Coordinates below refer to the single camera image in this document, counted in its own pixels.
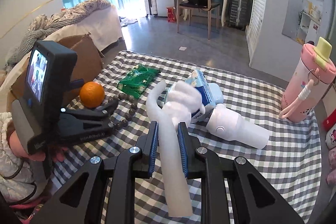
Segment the person's left hand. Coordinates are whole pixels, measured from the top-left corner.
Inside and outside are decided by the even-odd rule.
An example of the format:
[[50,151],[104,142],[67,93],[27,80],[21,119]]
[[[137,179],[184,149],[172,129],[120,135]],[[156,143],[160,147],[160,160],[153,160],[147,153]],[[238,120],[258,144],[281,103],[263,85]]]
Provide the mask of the person's left hand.
[[[13,133],[9,137],[9,146],[16,157],[30,159],[32,161],[43,162],[46,159],[46,153],[43,151],[36,154],[29,155],[21,145],[17,132]],[[67,147],[49,146],[49,154],[53,162],[63,162],[65,159],[64,153],[68,151]]]

